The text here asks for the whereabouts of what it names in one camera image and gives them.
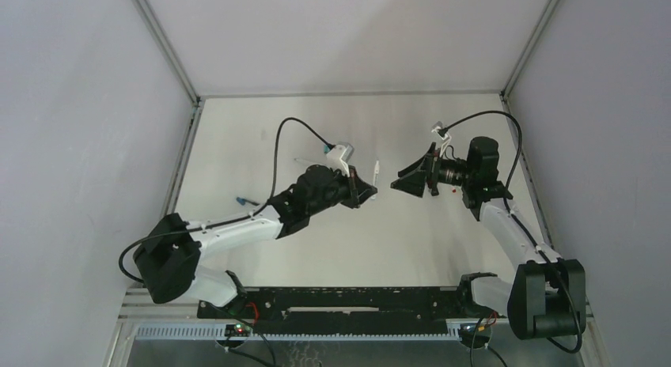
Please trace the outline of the blue black pen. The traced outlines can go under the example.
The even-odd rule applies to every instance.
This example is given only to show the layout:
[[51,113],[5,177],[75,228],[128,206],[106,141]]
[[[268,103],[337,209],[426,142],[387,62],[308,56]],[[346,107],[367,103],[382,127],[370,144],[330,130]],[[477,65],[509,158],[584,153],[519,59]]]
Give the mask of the blue black pen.
[[241,206],[260,206],[260,203],[244,197],[236,197],[236,202]]

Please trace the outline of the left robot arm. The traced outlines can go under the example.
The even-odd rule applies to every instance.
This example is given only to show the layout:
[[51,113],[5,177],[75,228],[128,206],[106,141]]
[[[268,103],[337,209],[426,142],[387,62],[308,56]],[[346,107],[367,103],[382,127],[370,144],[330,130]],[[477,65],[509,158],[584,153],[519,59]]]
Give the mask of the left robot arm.
[[355,167],[348,175],[311,165],[285,191],[242,218],[185,221],[164,216],[138,242],[132,259],[153,303],[163,305],[192,297],[217,307],[231,305],[245,293],[232,271],[205,266],[206,259],[247,244],[278,240],[304,228],[312,216],[337,205],[358,209],[377,194]]

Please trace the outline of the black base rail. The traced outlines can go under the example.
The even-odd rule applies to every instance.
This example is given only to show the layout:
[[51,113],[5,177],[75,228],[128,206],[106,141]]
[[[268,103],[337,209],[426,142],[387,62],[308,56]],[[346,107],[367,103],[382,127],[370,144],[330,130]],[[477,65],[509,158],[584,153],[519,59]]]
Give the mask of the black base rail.
[[256,287],[236,316],[264,335],[446,336],[488,310],[456,287]]

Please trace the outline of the aluminium frame rails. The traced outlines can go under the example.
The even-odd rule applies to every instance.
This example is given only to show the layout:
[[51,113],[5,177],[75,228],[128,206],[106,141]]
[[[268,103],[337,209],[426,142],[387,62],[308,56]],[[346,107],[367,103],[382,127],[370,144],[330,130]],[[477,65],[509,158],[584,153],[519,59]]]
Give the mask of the aluminium frame rails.
[[[246,338],[227,324],[250,326]],[[264,335],[254,322],[189,298],[158,305],[144,288],[123,299],[108,366],[608,366],[594,318],[576,354],[521,341],[501,315],[449,324],[446,336]]]

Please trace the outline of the small circuit board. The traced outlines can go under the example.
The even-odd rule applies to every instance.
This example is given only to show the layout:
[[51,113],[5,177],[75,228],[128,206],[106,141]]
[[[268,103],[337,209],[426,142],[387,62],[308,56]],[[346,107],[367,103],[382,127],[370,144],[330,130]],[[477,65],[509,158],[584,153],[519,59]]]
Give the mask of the small circuit board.
[[248,325],[241,323],[236,324],[227,324],[224,336],[228,339],[231,338],[246,338],[252,334],[252,329]]

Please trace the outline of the white pen teal end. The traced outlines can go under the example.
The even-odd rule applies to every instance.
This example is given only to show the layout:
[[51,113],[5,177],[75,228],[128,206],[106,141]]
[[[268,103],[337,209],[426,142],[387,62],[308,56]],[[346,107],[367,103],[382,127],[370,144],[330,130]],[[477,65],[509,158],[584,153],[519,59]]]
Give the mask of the white pen teal end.
[[306,165],[306,166],[317,165],[316,161],[311,161],[304,158],[294,158],[294,161],[300,165]]

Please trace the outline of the white pen blue end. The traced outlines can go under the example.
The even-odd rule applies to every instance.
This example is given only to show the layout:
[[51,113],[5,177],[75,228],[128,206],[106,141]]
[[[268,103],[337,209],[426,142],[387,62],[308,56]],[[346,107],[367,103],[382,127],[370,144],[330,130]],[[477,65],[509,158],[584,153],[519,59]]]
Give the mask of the white pen blue end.
[[370,200],[375,200],[377,197],[377,185],[378,185],[378,180],[379,180],[379,174],[380,174],[380,161],[379,159],[376,160],[374,169],[373,169],[373,177],[372,177],[372,183],[371,185],[376,188],[376,193],[371,195]]

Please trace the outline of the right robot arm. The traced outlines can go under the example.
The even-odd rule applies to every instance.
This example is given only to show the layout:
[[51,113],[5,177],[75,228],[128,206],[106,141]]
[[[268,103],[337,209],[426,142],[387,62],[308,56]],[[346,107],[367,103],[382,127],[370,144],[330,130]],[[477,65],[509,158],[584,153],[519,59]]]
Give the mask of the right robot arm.
[[513,196],[499,180],[499,144],[475,137],[465,159],[440,155],[436,145],[401,170],[392,189],[423,197],[438,195],[438,187],[459,187],[474,218],[498,241],[511,265],[514,280],[494,273],[464,275],[457,288],[471,316],[496,312],[506,317],[521,340],[581,335],[586,329],[586,273],[576,259],[565,259],[535,240],[515,210]]

